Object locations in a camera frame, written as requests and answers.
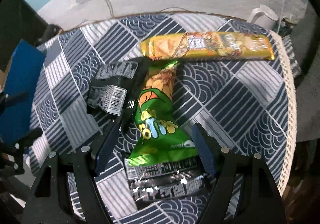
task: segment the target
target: patterned tablecloth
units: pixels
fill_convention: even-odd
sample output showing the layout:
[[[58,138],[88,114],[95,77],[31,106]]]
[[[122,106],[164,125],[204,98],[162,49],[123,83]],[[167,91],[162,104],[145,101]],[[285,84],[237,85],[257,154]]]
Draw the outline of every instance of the patterned tablecloth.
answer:
[[[86,114],[90,80],[101,64],[141,56],[139,44],[160,34],[228,31],[263,34],[275,52],[272,61],[192,62],[180,66],[173,95],[173,116],[186,133],[200,122],[221,146],[243,155],[261,153],[282,193],[295,141],[295,99],[288,56],[277,35],[254,24],[205,14],[157,14],[113,19],[59,35],[38,47],[47,56],[38,80],[30,128],[44,134],[30,149],[37,173],[50,151],[70,153],[108,123],[106,116]],[[121,224],[193,224],[207,196],[159,201],[137,211],[130,196],[121,152],[132,151],[139,131],[132,124],[121,134],[107,169],[96,178],[111,218]],[[237,179],[227,217],[233,215]],[[76,185],[69,174],[75,212],[84,217]]]

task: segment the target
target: screw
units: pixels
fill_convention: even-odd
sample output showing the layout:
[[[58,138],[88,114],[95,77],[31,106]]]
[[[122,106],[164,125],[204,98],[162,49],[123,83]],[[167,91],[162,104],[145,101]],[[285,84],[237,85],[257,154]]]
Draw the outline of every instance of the screw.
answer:
[[[261,159],[261,157],[262,157],[259,153],[255,153],[253,156],[254,156],[256,159]]]
[[[230,152],[230,149],[228,147],[221,147],[221,152],[227,154]]]
[[[50,152],[49,153],[49,158],[54,158],[55,156],[57,155],[57,153],[56,152]]]
[[[84,146],[84,147],[81,147],[81,151],[82,152],[88,152],[90,150],[90,147],[89,146]]]

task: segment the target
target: green snack package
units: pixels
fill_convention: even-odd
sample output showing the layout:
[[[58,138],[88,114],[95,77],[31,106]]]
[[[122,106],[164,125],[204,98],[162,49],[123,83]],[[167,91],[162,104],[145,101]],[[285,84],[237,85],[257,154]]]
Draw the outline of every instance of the green snack package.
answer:
[[[193,142],[172,117],[177,61],[154,61],[138,98],[134,122],[141,131],[129,165],[175,162],[198,155]]]

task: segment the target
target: cartoon orange beak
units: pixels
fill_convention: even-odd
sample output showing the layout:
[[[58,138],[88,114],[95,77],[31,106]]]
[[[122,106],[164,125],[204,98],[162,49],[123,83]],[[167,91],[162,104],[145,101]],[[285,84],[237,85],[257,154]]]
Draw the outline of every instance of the cartoon orange beak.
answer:
[[[148,92],[143,93],[141,95],[141,97],[139,98],[139,107],[141,108],[143,103],[147,102],[148,100],[150,100],[152,98],[159,98],[159,97],[153,91],[148,91]]]

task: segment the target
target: black plastic wrapper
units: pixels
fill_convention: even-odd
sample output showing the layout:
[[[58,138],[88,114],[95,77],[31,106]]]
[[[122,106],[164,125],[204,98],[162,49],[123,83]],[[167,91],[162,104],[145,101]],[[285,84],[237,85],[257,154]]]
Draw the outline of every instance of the black plastic wrapper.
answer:
[[[211,191],[212,186],[198,156],[151,166],[129,166],[129,155],[123,154],[123,157],[130,191],[139,210],[157,200]]]
[[[168,185],[136,188],[130,190],[130,192],[136,202],[138,210],[141,210],[158,200],[208,194],[211,188],[212,186],[207,177],[201,175],[190,179],[181,179]]]
[[[110,118],[121,116],[122,131],[125,131],[135,113],[136,99],[151,62],[147,57],[139,57],[101,65],[90,83],[87,113],[100,110],[109,114]]]

